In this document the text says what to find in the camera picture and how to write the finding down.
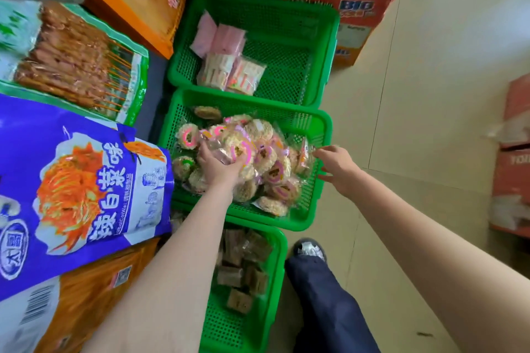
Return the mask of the person's right hand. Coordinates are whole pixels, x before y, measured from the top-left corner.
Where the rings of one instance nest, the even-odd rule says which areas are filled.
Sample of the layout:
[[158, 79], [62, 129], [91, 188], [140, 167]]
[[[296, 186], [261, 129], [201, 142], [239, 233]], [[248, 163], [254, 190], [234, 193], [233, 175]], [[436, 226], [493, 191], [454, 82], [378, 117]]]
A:
[[357, 178], [360, 168], [353, 162], [349, 152], [337, 145], [328, 145], [313, 151], [313, 156], [322, 163], [321, 173], [332, 173], [336, 183], [331, 184], [337, 192], [355, 202]]

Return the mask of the person's left hand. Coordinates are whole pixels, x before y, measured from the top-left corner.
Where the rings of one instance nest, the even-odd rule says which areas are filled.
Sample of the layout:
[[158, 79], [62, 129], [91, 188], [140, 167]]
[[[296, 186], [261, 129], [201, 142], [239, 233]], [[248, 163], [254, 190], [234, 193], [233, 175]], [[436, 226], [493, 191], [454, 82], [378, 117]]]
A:
[[228, 179], [226, 177], [226, 165], [228, 164], [224, 164], [216, 158], [206, 141], [202, 141], [200, 144], [198, 161], [207, 183], [205, 194], [221, 200], [232, 200], [233, 190], [240, 179]]

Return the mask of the pink ring rice cake packet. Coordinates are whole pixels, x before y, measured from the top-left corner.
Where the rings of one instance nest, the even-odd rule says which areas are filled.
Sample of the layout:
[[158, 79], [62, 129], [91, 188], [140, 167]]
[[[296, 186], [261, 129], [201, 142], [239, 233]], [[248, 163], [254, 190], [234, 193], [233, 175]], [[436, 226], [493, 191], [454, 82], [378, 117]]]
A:
[[227, 137], [223, 140], [222, 147], [231, 163], [243, 156], [243, 168], [248, 167], [255, 159], [256, 148], [246, 138]]

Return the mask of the green plastic basket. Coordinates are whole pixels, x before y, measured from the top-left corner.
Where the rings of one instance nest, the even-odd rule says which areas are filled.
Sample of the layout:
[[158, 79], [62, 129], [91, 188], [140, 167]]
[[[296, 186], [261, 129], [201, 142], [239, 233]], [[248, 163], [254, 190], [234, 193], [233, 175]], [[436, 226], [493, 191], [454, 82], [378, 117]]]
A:
[[[176, 145], [179, 128], [188, 122], [198, 126], [205, 123], [193, 113], [195, 106], [218, 108], [224, 117], [237, 114], [257, 116], [276, 123], [289, 141], [301, 142], [307, 137], [317, 148], [328, 144], [332, 138], [332, 120], [326, 112], [319, 109], [201, 87], [180, 88], [174, 92], [169, 102], [157, 141], [157, 145], [170, 151], [172, 157], [176, 157], [179, 151]], [[321, 163], [317, 162], [301, 188], [300, 199], [287, 216], [275, 217], [252, 204], [236, 203], [230, 205], [227, 214], [290, 231], [304, 231], [315, 219], [317, 203], [324, 188], [324, 182], [317, 177], [320, 168]]]
[[266, 353], [285, 276], [287, 238], [274, 226], [231, 215], [226, 216], [224, 227], [252, 229], [267, 239], [272, 253], [260, 267], [269, 276], [269, 282], [265, 294], [254, 298], [250, 312], [242, 314], [227, 306], [230, 287], [218, 284], [217, 270], [214, 271], [199, 353]]
[[204, 11], [245, 30], [243, 56], [267, 67], [254, 96], [318, 109], [328, 83], [339, 14], [322, 4], [287, 0], [191, 0], [176, 32], [167, 78], [196, 85], [202, 61], [190, 49]]

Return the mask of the person's left forearm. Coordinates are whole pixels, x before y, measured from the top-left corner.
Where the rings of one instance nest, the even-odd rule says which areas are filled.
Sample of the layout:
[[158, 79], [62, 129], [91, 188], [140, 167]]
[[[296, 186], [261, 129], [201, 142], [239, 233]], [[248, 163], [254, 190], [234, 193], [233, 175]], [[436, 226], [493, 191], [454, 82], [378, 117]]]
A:
[[81, 353], [198, 353], [232, 198], [227, 185], [209, 187]]

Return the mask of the person's right forearm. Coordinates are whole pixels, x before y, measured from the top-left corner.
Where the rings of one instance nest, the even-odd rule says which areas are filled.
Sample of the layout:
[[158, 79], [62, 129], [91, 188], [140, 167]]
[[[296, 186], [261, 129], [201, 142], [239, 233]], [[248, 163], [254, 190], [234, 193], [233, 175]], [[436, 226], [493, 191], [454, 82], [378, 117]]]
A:
[[347, 196], [466, 353], [530, 353], [530, 279], [424, 215], [361, 169]]

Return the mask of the pile of round rice cakes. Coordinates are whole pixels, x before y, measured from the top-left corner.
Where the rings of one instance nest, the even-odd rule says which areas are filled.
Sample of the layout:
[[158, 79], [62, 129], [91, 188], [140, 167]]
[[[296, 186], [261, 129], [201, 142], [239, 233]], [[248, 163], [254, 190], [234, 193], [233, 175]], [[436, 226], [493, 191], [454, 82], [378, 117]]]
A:
[[275, 217], [288, 215], [301, 197], [301, 188], [307, 182], [315, 165], [312, 145], [307, 137], [301, 142], [289, 141], [276, 123], [251, 114], [223, 116], [218, 108], [195, 106], [193, 113], [203, 125], [188, 122], [176, 134], [178, 153], [173, 159], [176, 181], [189, 193], [200, 196], [207, 183], [197, 161], [199, 147], [206, 141], [216, 158], [231, 163], [223, 150], [227, 137], [246, 138], [256, 148], [252, 164], [242, 169], [233, 190], [237, 204], [252, 204]]

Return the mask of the person's black and white shoe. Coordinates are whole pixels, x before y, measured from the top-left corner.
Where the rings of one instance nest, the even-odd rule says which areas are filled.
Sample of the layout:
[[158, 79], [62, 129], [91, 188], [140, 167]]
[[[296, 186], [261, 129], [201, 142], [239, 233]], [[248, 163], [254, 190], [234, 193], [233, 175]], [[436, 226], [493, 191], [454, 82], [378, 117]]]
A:
[[325, 250], [315, 239], [303, 237], [296, 241], [292, 247], [292, 256], [314, 256], [328, 262]]

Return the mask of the clear striped candy packet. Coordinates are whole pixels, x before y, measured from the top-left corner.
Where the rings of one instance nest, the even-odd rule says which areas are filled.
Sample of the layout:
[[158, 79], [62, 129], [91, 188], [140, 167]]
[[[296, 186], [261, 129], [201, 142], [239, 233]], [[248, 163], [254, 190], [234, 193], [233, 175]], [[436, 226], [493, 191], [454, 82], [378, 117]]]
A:
[[236, 59], [227, 80], [225, 90], [241, 95], [253, 96], [267, 65], [246, 56]]
[[197, 85], [224, 91], [235, 60], [235, 55], [208, 52], [197, 75]]

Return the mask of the pile of brown snack packets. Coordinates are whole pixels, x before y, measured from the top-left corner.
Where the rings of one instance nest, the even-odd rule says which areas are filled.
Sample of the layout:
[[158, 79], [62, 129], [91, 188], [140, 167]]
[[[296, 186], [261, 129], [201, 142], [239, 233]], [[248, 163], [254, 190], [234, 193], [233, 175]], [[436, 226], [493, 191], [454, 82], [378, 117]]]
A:
[[255, 300], [266, 294], [270, 276], [264, 264], [272, 252], [272, 244], [254, 229], [223, 229], [214, 282], [228, 292], [228, 309], [247, 315]]

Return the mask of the pink snack packet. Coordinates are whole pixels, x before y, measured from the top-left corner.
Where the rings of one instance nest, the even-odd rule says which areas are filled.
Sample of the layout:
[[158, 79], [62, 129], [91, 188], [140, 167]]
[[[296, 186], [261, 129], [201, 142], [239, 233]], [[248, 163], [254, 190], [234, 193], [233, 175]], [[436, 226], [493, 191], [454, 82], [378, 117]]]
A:
[[211, 49], [217, 32], [217, 24], [207, 10], [205, 10], [197, 24], [197, 32], [190, 49], [199, 58], [204, 59]]
[[239, 56], [247, 41], [247, 31], [220, 23], [217, 26], [209, 52]]

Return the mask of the person's navy trouser leg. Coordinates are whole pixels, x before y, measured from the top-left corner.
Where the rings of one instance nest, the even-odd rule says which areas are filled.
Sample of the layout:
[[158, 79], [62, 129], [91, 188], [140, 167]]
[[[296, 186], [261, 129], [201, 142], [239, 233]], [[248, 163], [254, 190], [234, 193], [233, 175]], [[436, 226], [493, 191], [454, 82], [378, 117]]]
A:
[[285, 262], [303, 312], [293, 353], [381, 353], [355, 298], [316, 256]]

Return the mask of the blue spicy cabbage snack bag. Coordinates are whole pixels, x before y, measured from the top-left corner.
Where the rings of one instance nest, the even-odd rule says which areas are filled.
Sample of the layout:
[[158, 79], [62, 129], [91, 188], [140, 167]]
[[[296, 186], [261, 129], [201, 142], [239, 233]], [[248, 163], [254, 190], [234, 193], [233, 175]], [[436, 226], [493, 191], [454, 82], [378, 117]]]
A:
[[134, 128], [0, 94], [0, 301], [169, 233], [173, 189]]

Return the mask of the green skewer snack bag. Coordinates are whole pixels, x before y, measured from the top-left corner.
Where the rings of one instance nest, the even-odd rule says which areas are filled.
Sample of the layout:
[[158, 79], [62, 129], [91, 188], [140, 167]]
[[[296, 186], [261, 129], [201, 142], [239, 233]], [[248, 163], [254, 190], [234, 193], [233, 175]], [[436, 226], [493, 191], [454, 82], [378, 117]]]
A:
[[0, 0], [0, 95], [133, 126], [149, 53], [72, 0]]

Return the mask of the orange snack bag with barcode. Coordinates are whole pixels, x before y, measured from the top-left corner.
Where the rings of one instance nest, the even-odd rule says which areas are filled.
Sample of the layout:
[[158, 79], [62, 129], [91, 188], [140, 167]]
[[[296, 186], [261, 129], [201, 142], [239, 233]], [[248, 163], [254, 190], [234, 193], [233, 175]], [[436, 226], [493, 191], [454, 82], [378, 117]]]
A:
[[159, 242], [155, 237], [25, 286], [0, 276], [0, 353], [80, 353]]

